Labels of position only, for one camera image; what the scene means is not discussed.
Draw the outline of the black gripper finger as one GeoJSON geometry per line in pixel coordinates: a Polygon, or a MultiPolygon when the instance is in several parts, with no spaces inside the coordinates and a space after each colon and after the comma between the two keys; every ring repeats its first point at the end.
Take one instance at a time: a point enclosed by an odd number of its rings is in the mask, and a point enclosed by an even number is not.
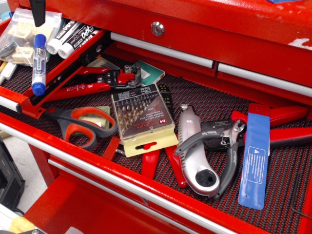
{"type": "Polygon", "coordinates": [[[35,26],[40,27],[45,23],[46,0],[29,0],[35,26]]]}

